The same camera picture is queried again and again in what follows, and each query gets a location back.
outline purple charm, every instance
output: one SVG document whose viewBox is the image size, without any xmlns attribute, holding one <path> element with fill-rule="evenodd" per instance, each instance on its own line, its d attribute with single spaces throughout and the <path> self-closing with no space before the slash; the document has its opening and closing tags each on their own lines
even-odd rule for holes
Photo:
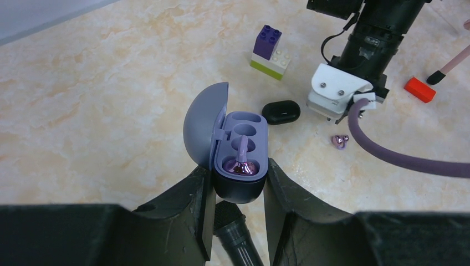
<svg viewBox="0 0 470 266">
<path fill-rule="evenodd" d="M 344 150 L 346 148 L 346 143 L 348 142 L 348 140 L 348 135 L 336 135 L 331 137 L 331 143 L 333 143 L 333 145 L 335 145 L 338 150 Z"/>
<path fill-rule="evenodd" d="M 273 55 L 276 47 L 278 46 L 281 35 L 282 32 L 277 29 L 271 28 L 269 25 L 264 25 L 256 38 L 253 53 L 266 60 L 270 60 L 271 55 Z"/>
<path fill-rule="evenodd" d="M 241 176 L 254 176 L 258 173 L 258 169 L 252 162 L 247 161 L 248 137 L 243 135 L 242 141 L 238 146 L 238 155 L 235 159 L 227 161 L 223 165 L 223 169 L 229 173 Z"/>
</svg>

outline green block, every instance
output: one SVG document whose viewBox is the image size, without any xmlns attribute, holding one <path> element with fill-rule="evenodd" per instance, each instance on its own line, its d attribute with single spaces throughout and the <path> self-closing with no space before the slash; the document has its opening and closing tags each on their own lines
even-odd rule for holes
<svg viewBox="0 0 470 266">
<path fill-rule="evenodd" d="M 266 66 L 264 66 L 262 64 L 259 64 L 258 62 L 255 62 L 255 61 L 251 60 L 250 66 L 252 68 L 258 69 L 259 71 L 265 73 L 268 76 L 272 76 L 273 78 L 275 78 L 277 80 L 282 79 L 282 76 L 283 76 L 282 74 L 279 74 L 276 71 L 274 71 L 272 69 L 269 69 L 269 68 L 267 68 Z"/>
</svg>

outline red block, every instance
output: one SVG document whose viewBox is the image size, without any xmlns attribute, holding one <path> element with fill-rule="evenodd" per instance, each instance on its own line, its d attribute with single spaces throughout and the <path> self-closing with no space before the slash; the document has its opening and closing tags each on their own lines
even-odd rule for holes
<svg viewBox="0 0 470 266">
<path fill-rule="evenodd" d="M 429 103 L 436 95 L 436 91 L 431 89 L 417 78 L 411 78 L 405 85 L 405 90 L 416 96 L 418 99 Z"/>
</svg>

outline purple lid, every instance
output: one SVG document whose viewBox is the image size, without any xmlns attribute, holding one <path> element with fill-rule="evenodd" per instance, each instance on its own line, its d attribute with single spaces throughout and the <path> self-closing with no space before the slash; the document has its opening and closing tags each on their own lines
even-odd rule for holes
<svg viewBox="0 0 470 266">
<path fill-rule="evenodd" d="M 228 82 L 205 88 L 192 102 L 183 125 L 186 151 L 198 165 L 211 170 L 216 152 L 216 129 L 227 112 Z"/>
</svg>

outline beige tabletop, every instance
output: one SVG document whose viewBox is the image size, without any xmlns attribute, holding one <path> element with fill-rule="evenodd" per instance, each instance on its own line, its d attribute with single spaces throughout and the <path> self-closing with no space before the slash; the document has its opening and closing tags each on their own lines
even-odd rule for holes
<svg viewBox="0 0 470 266">
<path fill-rule="evenodd" d="M 424 104 L 403 89 L 425 80 L 470 43 L 466 0 L 426 4 L 385 71 L 388 98 L 363 130 L 409 155 L 470 161 L 470 62 Z M 305 103 L 320 45 L 346 21 L 306 1 L 122 0 L 0 47 L 0 203 L 112 202 L 128 209 L 156 197 L 196 166 L 182 139 L 186 110 L 209 85 L 229 82 L 228 112 L 260 113 L 272 101 L 302 109 L 270 126 L 269 156 L 329 204 L 358 210 L 470 211 L 470 181 L 386 164 L 350 140 L 346 150 Z M 264 24 L 283 32 L 292 61 L 282 81 L 251 68 Z M 347 34 L 326 54 L 340 55 Z M 240 206 L 268 264 L 263 197 Z M 230 265 L 214 240 L 210 265 Z"/>
</svg>

